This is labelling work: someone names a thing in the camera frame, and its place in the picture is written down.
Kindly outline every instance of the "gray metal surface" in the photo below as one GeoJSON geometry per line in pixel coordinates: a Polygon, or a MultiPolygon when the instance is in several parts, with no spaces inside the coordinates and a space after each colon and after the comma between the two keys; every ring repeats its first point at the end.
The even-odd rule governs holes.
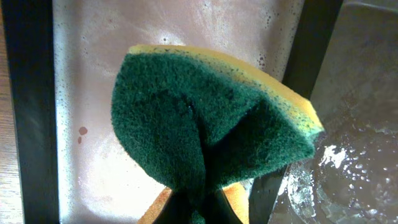
{"type": "Polygon", "coordinates": [[[195,45],[281,80],[302,0],[54,0],[62,223],[131,223],[164,186],[123,151],[111,126],[114,78],[135,44],[195,45]]]}
{"type": "Polygon", "coordinates": [[[398,4],[346,1],[311,101],[326,134],[270,223],[398,222],[398,4]]]}

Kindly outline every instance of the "green scouring pad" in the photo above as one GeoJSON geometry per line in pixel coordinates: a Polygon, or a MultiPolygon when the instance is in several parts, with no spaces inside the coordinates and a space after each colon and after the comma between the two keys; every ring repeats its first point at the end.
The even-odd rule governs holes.
{"type": "Polygon", "coordinates": [[[312,157],[323,131],[310,102],[268,74],[182,46],[132,47],[111,115],[128,154],[194,206],[206,192],[312,157]]]}

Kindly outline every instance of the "yellow sponge edge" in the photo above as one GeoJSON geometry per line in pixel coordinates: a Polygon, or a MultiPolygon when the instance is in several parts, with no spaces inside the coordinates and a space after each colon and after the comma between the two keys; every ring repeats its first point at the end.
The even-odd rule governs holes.
{"type": "Polygon", "coordinates": [[[135,45],[130,47],[128,53],[171,53],[201,60],[221,73],[231,74],[237,81],[252,83],[262,89],[305,136],[310,137],[323,131],[323,126],[311,102],[275,78],[240,59],[215,50],[179,45],[135,45]]]}

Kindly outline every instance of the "wooden surface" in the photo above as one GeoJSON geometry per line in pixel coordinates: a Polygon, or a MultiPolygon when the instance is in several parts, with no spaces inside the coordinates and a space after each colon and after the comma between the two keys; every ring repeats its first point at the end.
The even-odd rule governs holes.
{"type": "Polygon", "coordinates": [[[0,223],[23,223],[14,117],[0,9],[0,223]]]}

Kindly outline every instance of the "brown stain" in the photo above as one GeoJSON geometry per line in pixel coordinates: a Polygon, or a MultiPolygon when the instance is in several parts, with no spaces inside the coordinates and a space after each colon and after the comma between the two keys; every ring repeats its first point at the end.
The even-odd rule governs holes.
{"type": "Polygon", "coordinates": [[[88,132],[88,130],[87,130],[86,127],[81,127],[81,128],[79,129],[79,133],[80,133],[81,135],[85,135],[85,134],[87,134],[87,132],[88,132]]]}

